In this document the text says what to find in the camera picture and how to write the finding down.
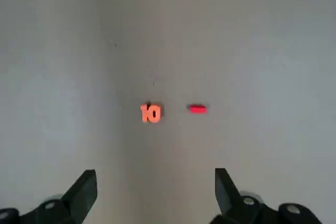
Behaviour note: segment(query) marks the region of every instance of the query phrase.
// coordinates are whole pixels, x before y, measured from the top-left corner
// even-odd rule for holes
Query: white wall
[[[94,1],[0,6],[0,208],[27,212],[95,168],[87,223],[128,223],[113,61]]]
[[[335,223],[333,3],[0,0],[0,208],[95,168],[87,223],[204,224],[226,167],[269,206]],[[160,124],[141,123],[147,100]]]
[[[271,207],[335,223],[334,0],[97,0],[116,44],[134,209],[143,223],[208,223],[214,168]],[[165,106],[143,125],[139,104]],[[188,103],[209,104],[207,116]]]

